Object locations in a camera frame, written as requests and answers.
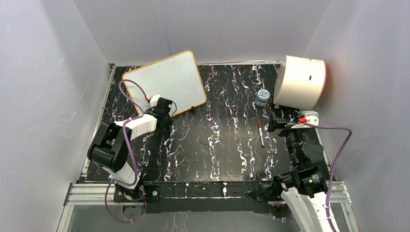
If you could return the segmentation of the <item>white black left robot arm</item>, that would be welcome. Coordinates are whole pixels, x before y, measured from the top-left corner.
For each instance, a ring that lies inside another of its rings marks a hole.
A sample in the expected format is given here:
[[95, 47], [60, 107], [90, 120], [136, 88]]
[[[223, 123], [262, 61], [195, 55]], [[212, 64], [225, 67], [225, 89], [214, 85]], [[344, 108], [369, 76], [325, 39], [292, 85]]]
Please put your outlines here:
[[102, 123], [90, 145], [88, 159], [107, 171], [116, 188], [131, 201], [143, 198], [145, 189], [139, 185], [140, 172], [131, 141], [173, 123], [172, 108], [176, 103], [159, 94], [149, 99], [150, 108], [136, 117], [123, 121]]

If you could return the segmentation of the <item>white red marker pen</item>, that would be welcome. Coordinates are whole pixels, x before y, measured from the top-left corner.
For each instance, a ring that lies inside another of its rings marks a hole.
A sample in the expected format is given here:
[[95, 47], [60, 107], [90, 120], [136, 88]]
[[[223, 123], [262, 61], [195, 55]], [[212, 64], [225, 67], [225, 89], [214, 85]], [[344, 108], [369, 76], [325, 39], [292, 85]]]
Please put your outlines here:
[[258, 130], [259, 130], [259, 137], [261, 141], [261, 147], [264, 147], [263, 130], [262, 130], [262, 124], [260, 120], [258, 120]]

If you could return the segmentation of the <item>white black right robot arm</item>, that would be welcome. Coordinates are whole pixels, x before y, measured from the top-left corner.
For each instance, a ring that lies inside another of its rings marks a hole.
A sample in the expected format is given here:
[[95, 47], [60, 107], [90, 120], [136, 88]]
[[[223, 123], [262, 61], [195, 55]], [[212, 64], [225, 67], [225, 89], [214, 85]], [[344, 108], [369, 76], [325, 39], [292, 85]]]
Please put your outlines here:
[[296, 114], [296, 121], [289, 121], [270, 112], [268, 131], [280, 130], [291, 163], [290, 172], [273, 178], [273, 196], [285, 201], [302, 232], [337, 232], [339, 228], [327, 202], [328, 185], [319, 168], [322, 160], [318, 156], [323, 155], [323, 146], [301, 138], [303, 129], [319, 125], [319, 114]]

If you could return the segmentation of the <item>yellow framed whiteboard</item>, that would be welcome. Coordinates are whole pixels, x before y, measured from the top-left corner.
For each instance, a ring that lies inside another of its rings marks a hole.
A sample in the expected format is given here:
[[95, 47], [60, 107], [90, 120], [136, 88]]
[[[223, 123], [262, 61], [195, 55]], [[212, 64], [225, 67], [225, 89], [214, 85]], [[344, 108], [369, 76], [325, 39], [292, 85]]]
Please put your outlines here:
[[150, 108], [145, 96], [159, 94], [176, 103], [175, 115], [207, 101], [205, 87], [192, 51], [187, 50], [125, 72], [122, 79], [131, 99], [142, 110]]

